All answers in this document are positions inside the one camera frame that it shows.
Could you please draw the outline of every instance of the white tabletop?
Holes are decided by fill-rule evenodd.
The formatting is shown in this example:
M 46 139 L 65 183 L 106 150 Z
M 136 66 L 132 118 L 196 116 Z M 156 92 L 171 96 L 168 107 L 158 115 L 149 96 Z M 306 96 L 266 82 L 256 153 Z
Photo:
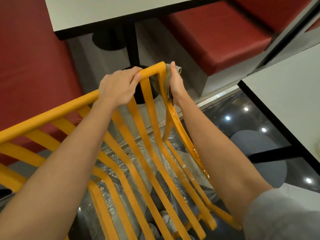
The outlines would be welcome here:
M 320 44 L 243 82 L 320 162 Z
M 190 0 L 45 0 L 54 31 Z

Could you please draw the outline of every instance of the gray sleeve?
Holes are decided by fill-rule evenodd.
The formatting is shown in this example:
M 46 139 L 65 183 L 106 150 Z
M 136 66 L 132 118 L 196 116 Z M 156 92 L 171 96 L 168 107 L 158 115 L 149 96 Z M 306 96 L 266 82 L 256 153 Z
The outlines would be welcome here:
M 309 211 L 278 189 L 272 189 L 251 203 L 243 229 L 247 240 L 316 240 L 320 239 L 320 212 Z

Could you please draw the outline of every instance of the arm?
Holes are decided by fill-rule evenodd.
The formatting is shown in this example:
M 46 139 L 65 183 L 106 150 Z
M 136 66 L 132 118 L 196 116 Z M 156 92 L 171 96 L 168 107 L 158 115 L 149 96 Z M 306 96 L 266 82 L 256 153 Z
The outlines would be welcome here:
M 186 92 L 181 76 L 171 63 L 170 81 L 174 103 L 206 168 L 214 189 L 231 214 L 242 222 L 253 200 L 272 187 L 248 158 L 197 107 Z
M 106 75 L 90 113 L 0 214 L 1 239 L 64 239 L 76 216 L 114 109 L 127 104 L 141 69 Z

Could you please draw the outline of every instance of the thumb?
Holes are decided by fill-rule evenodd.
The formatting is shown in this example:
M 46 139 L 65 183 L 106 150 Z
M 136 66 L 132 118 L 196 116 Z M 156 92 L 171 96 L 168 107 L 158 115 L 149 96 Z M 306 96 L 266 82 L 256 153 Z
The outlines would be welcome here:
M 136 86 L 138 85 L 140 79 L 141 79 L 141 74 L 140 74 L 140 72 L 138 72 L 132 78 L 129 88 L 135 91 Z
M 171 70 L 172 77 L 179 76 L 179 73 L 176 69 L 176 63 L 174 61 L 170 63 L 170 70 Z

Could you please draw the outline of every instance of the person's left hand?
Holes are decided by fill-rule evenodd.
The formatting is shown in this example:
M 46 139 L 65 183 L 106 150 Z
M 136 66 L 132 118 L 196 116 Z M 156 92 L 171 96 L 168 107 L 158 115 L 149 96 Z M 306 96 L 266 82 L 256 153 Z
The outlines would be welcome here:
M 138 85 L 142 68 L 116 71 L 112 75 L 105 75 L 99 85 L 99 98 L 111 101 L 114 108 L 127 104 Z

